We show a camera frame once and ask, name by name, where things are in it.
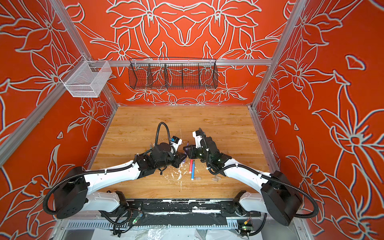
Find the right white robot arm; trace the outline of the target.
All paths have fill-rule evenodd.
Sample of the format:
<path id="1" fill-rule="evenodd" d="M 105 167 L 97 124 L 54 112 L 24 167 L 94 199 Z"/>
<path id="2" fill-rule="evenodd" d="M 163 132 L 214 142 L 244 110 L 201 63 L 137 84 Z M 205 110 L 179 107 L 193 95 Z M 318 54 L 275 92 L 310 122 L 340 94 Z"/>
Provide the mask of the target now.
<path id="1" fill-rule="evenodd" d="M 288 226 L 303 201 L 297 190 L 290 186 L 286 176 L 279 171 L 267 173 L 257 171 L 241 164 L 231 156 L 221 153 L 211 137 L 207 137 L 202 129 L 193 132 L 195 144 L 184 147 L 188 157 L 200 159 L 206 163 L 212 175 L 238 180 L 262 196 L 244 192 L 240 194 L 238 203 L 247 212 L 269 214 L 276 222 Z"/>

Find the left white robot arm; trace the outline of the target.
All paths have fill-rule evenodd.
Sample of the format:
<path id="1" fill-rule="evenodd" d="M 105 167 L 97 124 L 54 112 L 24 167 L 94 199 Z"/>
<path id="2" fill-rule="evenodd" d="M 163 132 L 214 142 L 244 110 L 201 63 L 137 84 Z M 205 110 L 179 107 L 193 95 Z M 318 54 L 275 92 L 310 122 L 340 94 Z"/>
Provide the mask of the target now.
<path id="1" fill-rule="evenodd" d="M 96 171 L 72 170 L 53 189 L 55 216 L 66 219 L 81 211 L 111 213 L 126 206 L 122 193 L 100 193 L 99 190 L 147 177 L 157 170 L 163 172 L 168 166 L 179 168 L 187 155 L 177 149 L 178 145 L 161 143 L 118 166 Z"/>

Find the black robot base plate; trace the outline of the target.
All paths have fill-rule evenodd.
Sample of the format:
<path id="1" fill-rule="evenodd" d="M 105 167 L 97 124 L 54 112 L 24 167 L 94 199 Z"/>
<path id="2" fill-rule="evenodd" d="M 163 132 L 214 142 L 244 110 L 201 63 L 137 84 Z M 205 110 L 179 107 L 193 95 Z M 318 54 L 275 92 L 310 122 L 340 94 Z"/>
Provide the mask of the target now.
<path id="1" fill-rule="evenodd" d="M 111 213 L 103 213 L 110 220 L 117 220 L 130 226 L 139 215 L 137 223 L 149 225 L 224 225 L 227 220 L 237 220 L 238 223 L 252 219 L 255 222 L 262 216 L 259 212 L 246 212 L 235 207 L 232 200 L 188 200 L 188 199 L 136 199 L 129 200 L 123 207 Z"/>

